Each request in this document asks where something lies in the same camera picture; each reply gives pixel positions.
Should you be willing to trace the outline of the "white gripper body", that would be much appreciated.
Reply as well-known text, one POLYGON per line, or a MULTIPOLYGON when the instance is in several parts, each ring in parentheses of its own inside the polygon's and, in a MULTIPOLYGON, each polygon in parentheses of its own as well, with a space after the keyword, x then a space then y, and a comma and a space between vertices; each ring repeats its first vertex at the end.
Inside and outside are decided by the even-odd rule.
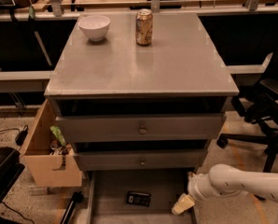
POLYGON ((188 177, 188 193, 196 201, 205 201, 214 196, 213 187, 208 175, 198 174, 188 177))

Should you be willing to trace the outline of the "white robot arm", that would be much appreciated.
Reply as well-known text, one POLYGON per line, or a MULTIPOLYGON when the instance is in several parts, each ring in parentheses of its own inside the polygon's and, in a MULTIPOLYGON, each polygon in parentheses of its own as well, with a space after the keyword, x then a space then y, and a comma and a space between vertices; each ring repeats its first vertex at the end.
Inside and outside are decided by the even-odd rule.
POLYGON ((172 213, 180 215, 193 207, 195 202, 211 197, 228 198, 242 191, 278 203, 278 173, 247 172, 227 164, 214 165, 207 174, 189 173, 188 193, 179 197, 172 213))

